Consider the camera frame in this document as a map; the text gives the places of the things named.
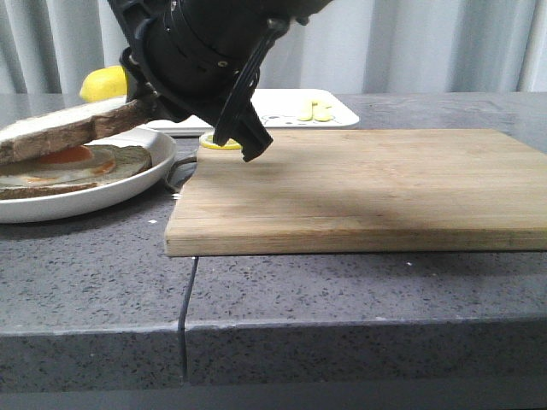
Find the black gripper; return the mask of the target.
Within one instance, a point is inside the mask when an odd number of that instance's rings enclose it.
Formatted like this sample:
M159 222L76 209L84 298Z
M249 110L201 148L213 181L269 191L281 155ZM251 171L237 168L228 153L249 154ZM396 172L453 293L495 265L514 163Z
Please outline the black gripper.
M152 120L192 115L214 141L242 146L244 161L273 142L250 101L260 66L292 23L305 26L325 1L111 1L128 42L120 63L128 100L149 97Z

